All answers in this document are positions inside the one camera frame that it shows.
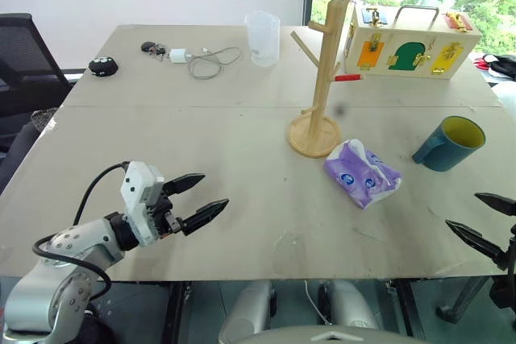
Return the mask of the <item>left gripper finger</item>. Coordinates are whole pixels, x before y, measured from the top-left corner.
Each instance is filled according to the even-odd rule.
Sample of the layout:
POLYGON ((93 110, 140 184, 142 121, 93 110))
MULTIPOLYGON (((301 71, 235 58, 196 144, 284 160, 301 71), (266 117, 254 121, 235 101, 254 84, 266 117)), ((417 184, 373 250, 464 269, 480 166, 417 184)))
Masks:
POLYGON ((166 196, 183 193, 194 187, 205 178, 203 173, 189 173, 167 181, 162 186, 162 191, 166 196))
POLYGON ((190 235, 208 223, 212 222, 222 211, 224 211, 228 203, 229 199, 225 198, 222 200, 213 201, 207 205, 204 205, 200 209, 197 209, 193 215, 181 221, 182 233, 185 236, 190 235))

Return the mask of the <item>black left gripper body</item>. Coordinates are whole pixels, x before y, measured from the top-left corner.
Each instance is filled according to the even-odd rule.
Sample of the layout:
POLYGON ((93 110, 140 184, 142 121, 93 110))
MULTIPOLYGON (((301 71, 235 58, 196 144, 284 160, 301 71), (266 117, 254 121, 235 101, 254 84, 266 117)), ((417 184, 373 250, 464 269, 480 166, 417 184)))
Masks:
POLYGON ((151 219, 158 238, 165 238, 182 231, 183 221, 173 216, 173 203, 169 199, 177 194, 176 189, 163 189, 151 207, 151 219))

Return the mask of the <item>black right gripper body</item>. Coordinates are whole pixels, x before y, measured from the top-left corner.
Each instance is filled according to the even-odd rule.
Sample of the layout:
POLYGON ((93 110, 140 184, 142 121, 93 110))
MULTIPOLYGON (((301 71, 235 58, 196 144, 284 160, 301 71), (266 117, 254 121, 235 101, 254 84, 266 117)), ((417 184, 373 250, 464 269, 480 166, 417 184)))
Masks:
POLYGON ((509 246, 507 251, 503 255, 502 266, 504 270, 507 270, 508 277, 512 278, 515 272, 515 237, 516 237, 516 225, 513 225, 510 229, 511 237, 509 240, 509 246))

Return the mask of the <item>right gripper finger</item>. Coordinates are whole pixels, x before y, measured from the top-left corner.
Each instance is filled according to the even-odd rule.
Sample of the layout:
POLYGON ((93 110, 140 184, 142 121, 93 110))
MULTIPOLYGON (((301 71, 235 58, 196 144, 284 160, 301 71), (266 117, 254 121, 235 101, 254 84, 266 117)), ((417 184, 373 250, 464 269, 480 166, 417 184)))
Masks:
POLYGON ((451 231, 464 243, 490 258, 499 269, 503 271, 507 269, 506 251, 503 251, 499 246, 485 239, 480 232, 463 223, 454 222, 452 220, 446 220, 445 222, 451 231))
POLYGON ((494 193, 475 193, 474 196, 487 206, 507 216, 514 216, 516 212, 515 199, 503 197, 494 193))

